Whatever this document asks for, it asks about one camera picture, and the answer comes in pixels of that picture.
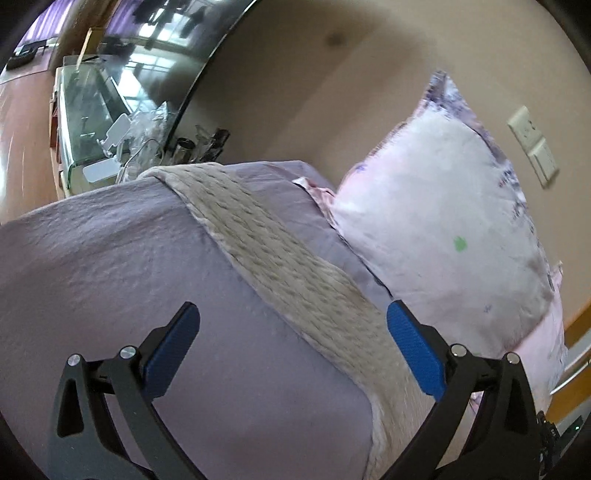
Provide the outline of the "beige cable-knit sweater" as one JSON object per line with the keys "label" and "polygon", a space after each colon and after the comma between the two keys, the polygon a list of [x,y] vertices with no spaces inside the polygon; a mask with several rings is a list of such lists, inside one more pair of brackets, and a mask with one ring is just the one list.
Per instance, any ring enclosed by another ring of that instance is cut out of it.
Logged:
{"label": "beige cable-knit sweater", "polygon": [[[424,393],[387,327],[369,270],[293,180],[301,161],[150,168],[174,192],[230,264],[290,328],[369,400],[372,445],[365,475],[398,460],[436,401]],[[442,462],[455,460],[471,425],[465,412]]]}

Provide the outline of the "pink floral pillow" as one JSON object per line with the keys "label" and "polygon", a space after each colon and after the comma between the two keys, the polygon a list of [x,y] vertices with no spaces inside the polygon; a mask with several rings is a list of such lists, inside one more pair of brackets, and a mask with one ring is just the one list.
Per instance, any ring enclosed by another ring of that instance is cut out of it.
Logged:
{"label": "pink floral pillow", "polygon": [[[317,204],[325,219],[335,230],[339,228],[332,217],[332,192],[320,187],[307,177],[293,180]],[[551,404],[551,391],[564,373],[568,348],[565,345],[563,306],[560,289],[563,282],[563,264],[557,263],[550,271],[553,297],[547,314],[536,328],[513,350],[524,361],[524,367],[537,411],[547,413]]]}

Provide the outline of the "lavender bed sheet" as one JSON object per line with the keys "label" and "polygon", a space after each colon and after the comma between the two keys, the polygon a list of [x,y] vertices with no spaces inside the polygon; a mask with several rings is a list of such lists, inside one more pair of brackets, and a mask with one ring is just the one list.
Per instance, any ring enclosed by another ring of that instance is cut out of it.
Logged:
{"label": "lavender bed sheet", "polygon": [[200,331],[155,408],[211,479],[360,479],[372,411],[158,180],[95,190],[1,227],[1,475],[46,470],[67,358],[113,357],[185,302]]}

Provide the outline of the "white floral pillow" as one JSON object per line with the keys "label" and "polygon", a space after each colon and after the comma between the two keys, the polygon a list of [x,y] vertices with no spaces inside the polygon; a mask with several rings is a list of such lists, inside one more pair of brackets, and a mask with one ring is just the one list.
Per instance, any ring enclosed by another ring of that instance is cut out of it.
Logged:
{"label": "white floral pillow", "polygon": [[438,72],[414,114],[353,167],[329,218],[377,279],[451,343],[497,357],[554,288],[514,168]]}

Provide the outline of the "glass-top wooden side table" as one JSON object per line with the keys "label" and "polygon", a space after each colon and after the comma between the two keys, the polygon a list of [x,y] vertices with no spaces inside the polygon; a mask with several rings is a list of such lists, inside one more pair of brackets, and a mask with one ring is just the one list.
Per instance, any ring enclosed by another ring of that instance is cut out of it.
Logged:
{"label": "glass-top wooden side table", "polygon": [[56,126],[58,181],[66,196],[111,185],[119,164],[116,146],[101,144],[121,117],[149,99],[132,71],[114,56],[64,59],[56,70],[52,113]]}

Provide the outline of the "dark curved mirror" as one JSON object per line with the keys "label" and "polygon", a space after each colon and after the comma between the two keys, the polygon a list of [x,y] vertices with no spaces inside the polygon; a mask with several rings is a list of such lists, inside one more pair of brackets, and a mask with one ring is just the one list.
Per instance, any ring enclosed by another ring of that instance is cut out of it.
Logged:
{"label": "dark curved mirror", "polygon": [[254,6],[255,1],[122,1],[116,7],[99,54],[130,112],[167,106],[166,151],[174,148],[208,65]]}

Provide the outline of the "white wall switch plate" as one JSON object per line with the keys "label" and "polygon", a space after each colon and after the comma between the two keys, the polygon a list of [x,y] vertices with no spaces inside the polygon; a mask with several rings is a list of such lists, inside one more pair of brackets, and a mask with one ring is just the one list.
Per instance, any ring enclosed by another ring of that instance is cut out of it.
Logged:
{"label": "white wall switch plate", "polygon": [[541,187],[549,188],[559,167],[544,134],[532,120],[529,109],[525,105],[519,107],[507,125],[528,156]]}

